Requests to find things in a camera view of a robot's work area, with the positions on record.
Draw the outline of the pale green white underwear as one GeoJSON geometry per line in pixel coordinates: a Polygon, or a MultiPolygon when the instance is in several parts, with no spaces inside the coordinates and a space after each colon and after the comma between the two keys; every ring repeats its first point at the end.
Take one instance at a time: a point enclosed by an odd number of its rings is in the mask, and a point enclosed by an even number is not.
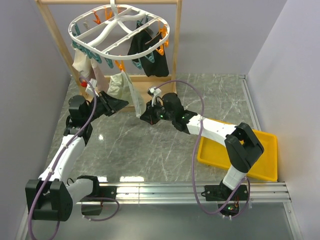
{"type": "Polygon", "coordinates": [[[146,111],[146,103],[141,93],[133,85],[130,76],[123,70],[110,77],[107,94],[115,99],[127,101],[129,105],[133,105],[137,118],[140,118],[146,111]]]}

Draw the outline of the orange front clip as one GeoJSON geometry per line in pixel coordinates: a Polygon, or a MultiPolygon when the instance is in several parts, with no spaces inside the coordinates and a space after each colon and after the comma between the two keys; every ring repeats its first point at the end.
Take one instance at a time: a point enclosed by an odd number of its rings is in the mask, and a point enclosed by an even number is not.
{"type": "Polygon", "coordinates": [[[126,68],[125,68],[125,64],[123,60],[115,60],[115,65],[119,68],[120,71],[125,72],[126,68]]]}

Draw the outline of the white round clip hanger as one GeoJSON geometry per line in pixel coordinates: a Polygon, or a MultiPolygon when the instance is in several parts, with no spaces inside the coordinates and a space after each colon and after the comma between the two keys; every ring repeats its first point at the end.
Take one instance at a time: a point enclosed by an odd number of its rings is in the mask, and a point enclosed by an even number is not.
{"type": "Polygon", "coordinates": [[[77,16],[68,26],[71,46],[101,62],[139,59],[169,41],[171,28],[162,17],[128,4],[102,5],[77,16]],[[162,39],[141,53],[128,55],[132,37],[144,29],[155,36],[160,32],[162,39]]]}

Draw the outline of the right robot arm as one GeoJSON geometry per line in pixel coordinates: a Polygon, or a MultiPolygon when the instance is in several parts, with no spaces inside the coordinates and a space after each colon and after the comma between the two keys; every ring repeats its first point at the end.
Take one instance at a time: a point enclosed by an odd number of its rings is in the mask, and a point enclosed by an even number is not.
{"type": "Polygon", "coordinates": [[[139,117],[150,125],[160,120],[170,121],[180,132],[200,135],[225,147],[231,166],[219,184],[217,196],[231,200],[238,194],[237,185],[262,156],[265,149],[252,128],[218,122],[183,107],[176,93],[167,93],[160,100],[150,100],[139,117]]]}

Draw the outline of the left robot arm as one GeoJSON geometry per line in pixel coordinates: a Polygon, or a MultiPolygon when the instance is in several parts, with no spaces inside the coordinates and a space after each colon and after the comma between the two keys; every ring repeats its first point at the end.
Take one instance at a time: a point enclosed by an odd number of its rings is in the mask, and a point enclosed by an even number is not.
{"type": "Polygon", "coordinates": [[[65,222],[77,202],[84,198],[96,201],[100,197],[101,188],[96,176],[80,176],[70,186],[67,186],[67,179],[91,137],[91,122],[102,115],[112,116],[129,103],[102,91],[92,102],[82,95],[75,95],[68,104],[69,116],[58,152],[38,179],[29,180],[25,186],[31,220],[65,222]]]}

